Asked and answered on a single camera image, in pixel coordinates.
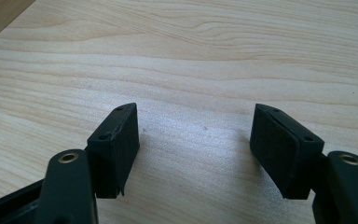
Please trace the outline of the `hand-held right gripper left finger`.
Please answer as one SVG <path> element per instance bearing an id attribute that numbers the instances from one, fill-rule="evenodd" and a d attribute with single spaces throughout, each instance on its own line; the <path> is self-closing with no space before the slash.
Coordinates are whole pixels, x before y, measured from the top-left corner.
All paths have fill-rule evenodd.
<path id="1" fill-rule="evenodd" d="M 124 194 L 126 181 L 140 148 L 137 104 L 115 108 L 87 141 L 93 190 L 98 198 Z"/>

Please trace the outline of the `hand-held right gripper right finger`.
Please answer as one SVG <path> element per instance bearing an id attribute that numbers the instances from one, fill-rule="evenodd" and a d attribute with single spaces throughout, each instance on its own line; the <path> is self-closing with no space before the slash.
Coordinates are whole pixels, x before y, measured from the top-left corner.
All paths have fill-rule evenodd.
<path id="1" fill-rule="evenodd" d="M 250 149 L 283 198 L 305 200 L 324 141 L 282 110 L 256 104 Z"/>

